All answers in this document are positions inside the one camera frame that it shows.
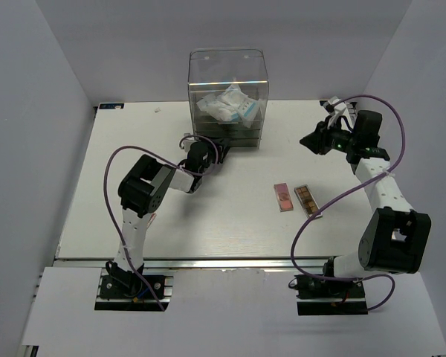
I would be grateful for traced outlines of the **cotton pad bag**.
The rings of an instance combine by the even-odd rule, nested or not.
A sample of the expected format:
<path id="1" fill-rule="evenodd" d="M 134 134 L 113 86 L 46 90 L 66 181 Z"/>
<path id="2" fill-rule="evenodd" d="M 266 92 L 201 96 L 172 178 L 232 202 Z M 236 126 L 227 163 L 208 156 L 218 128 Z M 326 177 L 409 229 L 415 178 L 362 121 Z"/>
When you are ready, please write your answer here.
<path id="1" fill-rule="evenodd" d="M 263 102 L 246 95 L 237 83 L 232 83 L 222 94 L 240 102 L 237 109 L 240 120 L 243 126 L 250 129 L 257 121 L 256 117 L 262 114 Z"/>
<path id="2" fill-rule="evenodd" d="M 222 123 L 236 122 L 241 119 L 237 111 L 239 104 L 238 100 L 223 94 L 219 96 L 209 94 L 196 103 L 200 111 L 209 114 Z"/>

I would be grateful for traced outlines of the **brown eyeshadow palette long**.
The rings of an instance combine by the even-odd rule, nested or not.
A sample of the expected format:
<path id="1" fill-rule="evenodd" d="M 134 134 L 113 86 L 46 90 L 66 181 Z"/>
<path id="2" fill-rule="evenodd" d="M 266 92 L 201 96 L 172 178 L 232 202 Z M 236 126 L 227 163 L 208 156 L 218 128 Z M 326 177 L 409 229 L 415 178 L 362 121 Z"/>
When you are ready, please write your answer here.
<path id="1" fill-rule="evenodd" d="M 319 205 L 316 203 L 308 185 L 301 185 L 294 188 L 294 193 L 308 218 L 319 218 L 322 216 Z"/>

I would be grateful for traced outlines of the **pink blush palette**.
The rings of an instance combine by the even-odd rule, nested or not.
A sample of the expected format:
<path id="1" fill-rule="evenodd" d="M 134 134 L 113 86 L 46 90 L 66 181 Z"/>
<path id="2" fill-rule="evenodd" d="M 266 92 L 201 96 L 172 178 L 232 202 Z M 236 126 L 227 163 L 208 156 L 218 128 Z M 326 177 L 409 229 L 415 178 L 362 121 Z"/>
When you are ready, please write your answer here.
<path id="1" fill-rule="evenodd" d="M 286 183 L 279 183 L 274 185 L 274 192 L 276 194 L 279 211 L 287 212 L 294 209 L 293 202 Z"/>

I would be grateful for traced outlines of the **round-pan orange palette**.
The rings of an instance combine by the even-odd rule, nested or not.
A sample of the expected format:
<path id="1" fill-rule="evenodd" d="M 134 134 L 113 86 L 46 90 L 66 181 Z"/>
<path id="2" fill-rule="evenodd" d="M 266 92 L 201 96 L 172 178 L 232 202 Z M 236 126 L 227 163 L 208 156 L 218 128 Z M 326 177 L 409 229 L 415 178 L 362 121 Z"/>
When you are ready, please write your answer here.
<path id="1" fill-rule="evenodd" d="M 157 216 L 156 213 L 153 213 L 153 214 L 150 216 L 149 221 L 148 221 L 148 223 L 147 223 L 147 227 L 150 227 L 150 225 L 151 225 L 151 224 L 153 223 L 153 221 L 155 220 L 156 216 Z"/>

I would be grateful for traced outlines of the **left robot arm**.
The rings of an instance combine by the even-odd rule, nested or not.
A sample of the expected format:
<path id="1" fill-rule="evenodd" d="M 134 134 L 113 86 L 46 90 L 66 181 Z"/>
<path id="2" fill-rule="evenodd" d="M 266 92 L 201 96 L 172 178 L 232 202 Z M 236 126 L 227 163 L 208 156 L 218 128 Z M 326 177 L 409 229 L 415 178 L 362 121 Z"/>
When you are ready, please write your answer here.
<path id="1" fill-rule="evenodd" d="M 110 215 L 120 245 L 115 258 L 106 263 L 106 271 L 119 291 L 129 298 L 156 291 L 142 275 L 143 246 L 152 216 L 167 191 L 196 192 L 203 178 L 224 162 L 230 150 L 230 140 L 186 135 L 179 146 L 187 157 L 177 164 L 145 150 L 117 189 L 123 223 L 119 225 L 114 215 Z"/>

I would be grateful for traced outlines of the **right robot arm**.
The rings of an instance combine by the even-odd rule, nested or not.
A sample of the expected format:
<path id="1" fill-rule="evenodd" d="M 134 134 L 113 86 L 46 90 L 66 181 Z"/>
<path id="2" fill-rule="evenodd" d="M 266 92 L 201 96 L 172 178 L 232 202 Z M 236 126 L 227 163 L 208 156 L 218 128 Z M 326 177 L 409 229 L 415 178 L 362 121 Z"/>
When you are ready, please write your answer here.
<path id="1" fill-rule="evenodd" d="M 317 155 L 343 152 L 361 183 L 372 217 L 351 254 L 329 259 L 320 278 L 321 289 L 336 297 L 349 281 L 379 274 L 414 274 L 428 241 L 431 219 L 419 213 L 404 198 L 394 176 L 387 151 L 379 147 L 382 115 L 370 110 L 357 114 L 351 129 L 341 119 L 327 116 L 300 144 Z"/>

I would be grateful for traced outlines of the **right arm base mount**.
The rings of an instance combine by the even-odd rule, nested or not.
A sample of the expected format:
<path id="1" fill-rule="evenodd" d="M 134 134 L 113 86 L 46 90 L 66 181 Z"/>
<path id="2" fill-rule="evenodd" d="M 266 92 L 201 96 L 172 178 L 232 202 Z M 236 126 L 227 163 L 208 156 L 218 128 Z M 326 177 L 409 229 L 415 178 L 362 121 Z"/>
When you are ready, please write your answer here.
<path id="1" fill-rule="evenodd" d="M 362 283 L 314 279 L 295 275 L 288 288 L 296 292 L 299 316 L 367 315 Z"/>

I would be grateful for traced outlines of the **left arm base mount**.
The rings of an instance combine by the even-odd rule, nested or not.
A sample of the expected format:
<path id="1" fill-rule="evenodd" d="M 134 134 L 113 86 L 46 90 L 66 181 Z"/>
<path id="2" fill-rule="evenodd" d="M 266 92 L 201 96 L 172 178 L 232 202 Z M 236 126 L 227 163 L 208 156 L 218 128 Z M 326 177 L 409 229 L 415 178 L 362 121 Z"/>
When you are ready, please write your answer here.
<path id="1" fill-rule="evenodd" d="M 108 273 L 102 273 L 94 303 L 95 311 L 107 312 L 164 312 L 172 296 L 173 276 L 145 274 L 144 277 L 153 289 L 139 278 L 132 288 L 124 286 Z"/>

